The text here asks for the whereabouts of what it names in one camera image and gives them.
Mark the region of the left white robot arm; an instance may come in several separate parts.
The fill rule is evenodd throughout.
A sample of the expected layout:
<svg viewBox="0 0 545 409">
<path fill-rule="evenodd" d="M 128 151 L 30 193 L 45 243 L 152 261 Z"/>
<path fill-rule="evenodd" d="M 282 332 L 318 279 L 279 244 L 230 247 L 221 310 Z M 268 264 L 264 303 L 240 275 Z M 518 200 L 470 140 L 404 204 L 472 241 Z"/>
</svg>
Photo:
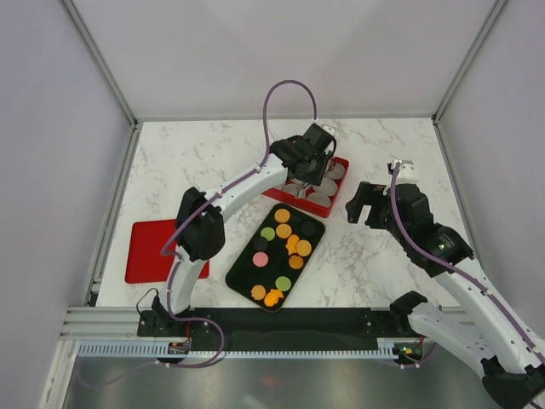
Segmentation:
<svg viewBox="0 0 545 409">
<path fill-rule="evenodd" d="M 168 336 L 177 336 L 186 323 L 193 288 L 205 263 L 226 243 L 225 224 L 255 197 L 290 178 L 306 184 L 322 181 L 335 155 L 336 138 L 327 128 L 312 123 L 303 135 L 271 142 L 265 133 L 263 158 L 218 187 L 184 192 L 175 219 L 175 231 L 161 248 L 161 256 L 172 256 L 164 290 L 157 291 L 150 311 L 139 312 L 140 326 L 149 325 Z"/>
</svg>

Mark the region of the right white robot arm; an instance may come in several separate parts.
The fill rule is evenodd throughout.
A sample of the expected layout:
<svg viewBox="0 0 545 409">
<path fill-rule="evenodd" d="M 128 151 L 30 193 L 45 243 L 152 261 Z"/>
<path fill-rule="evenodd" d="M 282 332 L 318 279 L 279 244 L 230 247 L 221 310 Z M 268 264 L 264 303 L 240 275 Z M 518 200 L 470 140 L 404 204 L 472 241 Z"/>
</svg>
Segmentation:
<svg viewBox="0 0 545 409">
<path fill-rule="evenodd" d="M 479 376 L 500 407 L 536 408 L 544 393 L 544 340 L 507 305 L 468 243 L 433 219 L 427 196 L 415 184 L 389 189 L 362 181 L 345 206 L 348 222 L 357 223 L 364 207 L 370 209 L 365 225 L 389 232 L 476 326 L 464 327 L 422 294 L 409 291 L 390 305 L 392 331 L 403 337 L 414 331 L 447 349 Z"/>
</svg>

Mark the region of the metal tweezers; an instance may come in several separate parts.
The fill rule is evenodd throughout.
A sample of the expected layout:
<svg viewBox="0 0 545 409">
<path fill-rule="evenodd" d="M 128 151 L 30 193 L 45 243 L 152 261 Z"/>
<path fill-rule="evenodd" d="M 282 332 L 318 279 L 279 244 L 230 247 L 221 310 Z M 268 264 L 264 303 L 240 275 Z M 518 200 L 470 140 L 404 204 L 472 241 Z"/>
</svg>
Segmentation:
<svg viewBox="0 0 545 409">
<path fill-rule="evenodd" d="M 312 184 L 310 183 L 306 183 L 306 182 L 303 182 L 301 181 L 298 185 L 297 185 L 297 189 L 295 190 L 295 196 L 298 198 L 298 199 L 305 199 L 307 197 L 307 192 L 309 189 L 312 188 Z"/>
</svg>

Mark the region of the pink sandwich cookie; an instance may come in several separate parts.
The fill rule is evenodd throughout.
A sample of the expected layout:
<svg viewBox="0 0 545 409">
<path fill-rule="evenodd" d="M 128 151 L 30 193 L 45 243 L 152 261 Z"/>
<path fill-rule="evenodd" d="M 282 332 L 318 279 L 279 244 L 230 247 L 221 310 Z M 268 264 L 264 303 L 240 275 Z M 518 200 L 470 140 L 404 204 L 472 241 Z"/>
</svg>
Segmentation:
<svg viewBox="0 0 545 409">
<path fill-rule="evenodd" d="M 268 255 L 263 251 L 256 252 L 252 257 L 253 264 L 258 268 L 265 267 L 268 264 L 268 261 Z"/>
</svg>

